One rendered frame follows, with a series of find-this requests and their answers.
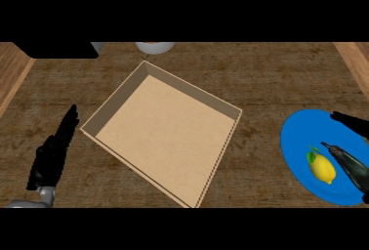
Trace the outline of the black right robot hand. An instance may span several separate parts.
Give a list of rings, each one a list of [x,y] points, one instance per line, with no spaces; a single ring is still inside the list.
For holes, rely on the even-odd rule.
[[[340,122],[357,135],[369,141],[369,121],[350,116],[338,111],[331,114],[331,118]]]

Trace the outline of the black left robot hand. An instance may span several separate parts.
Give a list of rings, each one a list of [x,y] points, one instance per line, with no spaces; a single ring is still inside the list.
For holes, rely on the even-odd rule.
[[[78,123],[77,106],[72,105],[62,118],[56,133],[47,137],[43,145],[36,150],[27,190],[56,187]]]

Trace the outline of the blue plate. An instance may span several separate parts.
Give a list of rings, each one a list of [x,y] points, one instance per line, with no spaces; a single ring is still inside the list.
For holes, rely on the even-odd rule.
[[[363,193],[322,143],[340,146],[369,167],[369,145],[363,138],[334,121],[326,111],[300,109],[285,119],[279,131],[279,148],[288,169],[300,184],[319,198],[337,205],[357,205]],[[306,154],[313,147],[335,166],[337,177],[329,185],[314,178],[310,171]]]

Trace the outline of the yellow lemon with leaf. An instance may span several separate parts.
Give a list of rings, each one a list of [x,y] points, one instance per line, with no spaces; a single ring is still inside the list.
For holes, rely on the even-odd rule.
[[[306,159],[312,174],[320,182],[329,185],[337,178],[335,166],[322,152],[313,146],[309,146],[309,148]]]

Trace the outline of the shallow cardboard box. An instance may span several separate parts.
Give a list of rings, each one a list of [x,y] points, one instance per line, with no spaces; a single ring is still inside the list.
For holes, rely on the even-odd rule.
[[[81,131],[168,197],[195,208],[241,116],[239,107],[142,62]]]

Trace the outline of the black appliance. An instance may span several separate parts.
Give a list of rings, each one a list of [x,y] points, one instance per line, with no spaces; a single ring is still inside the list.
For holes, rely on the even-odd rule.
[[[15,45],[34,59],[96,59],[102,42],[21,42]]]

